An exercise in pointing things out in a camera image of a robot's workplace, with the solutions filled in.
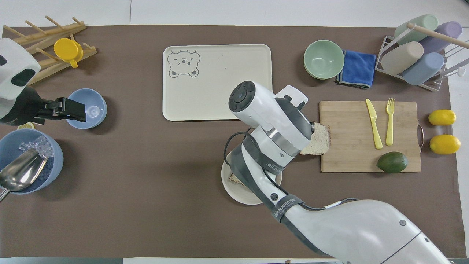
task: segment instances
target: green bowl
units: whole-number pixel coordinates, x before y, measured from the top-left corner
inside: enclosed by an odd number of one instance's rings
[[[304,67],[316,79],[329,79],[339,74],[344,67],[344,53],[332,41],[318,40],[304,52]]]

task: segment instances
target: folded cloth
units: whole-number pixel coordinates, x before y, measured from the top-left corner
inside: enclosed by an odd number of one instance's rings
[[[339,84],[346,84],[361,89],[369,89],[375,72],[375,54],[343,50],[344,68],[337,75]]]

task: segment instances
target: table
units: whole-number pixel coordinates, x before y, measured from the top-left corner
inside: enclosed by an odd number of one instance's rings
[[[76,34],[98,54],[33,87],[45,99],[93,88],[105,98],[108,116],[91,130],[74,129],[65,121],[47,121],[39,128],[62,147],[63,171],[47,188],[11,195],[2,203],[1,256],[320,257],[273,221],[266,208],[240,205],[224,191],[219,177],[223,147],[246,125],[164,119],[162,53],[173,45],[266,44],[272,52],[274,92],[285,85],[304,92],[309,102],[303,113],[310,121],[318,120],[318,102],[328,100],[412,99],[420,120],[433,109],[448,108],[446,82],[433,93],[376,73],[372,89],[363,91],[313,79],[303,69],[303,51],[317,39],[377,54],[383,37],[392,32],[132,25],[89,27]],[[465,257],[456,160],[433,155],[428,139],[441,131],[425,121],[422,126],[427,138],[422,173],[320,173],[319,157],[301,156],[285,169],[282,185],[312,206],[349,196],[388,202],[447,257]],[[13,129],[0,126],[0,133]]]

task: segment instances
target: yellow fork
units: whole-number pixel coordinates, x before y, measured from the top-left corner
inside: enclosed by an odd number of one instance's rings
[[[387,123],[386,145],[390,146],[393,144],[393,140],[394,140],[394,135],[393,135],[394,98],[389,98],[389,100],[387,101],[386,113],[389,115],[389,120]]]

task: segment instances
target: yellow mug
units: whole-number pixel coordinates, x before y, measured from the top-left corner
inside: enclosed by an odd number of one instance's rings
[[[77,62],[83,58],[83,48],[71,39],[59,39],[54,44],[55,54],[64,62],[68,62],[73,68],[78,68]]]

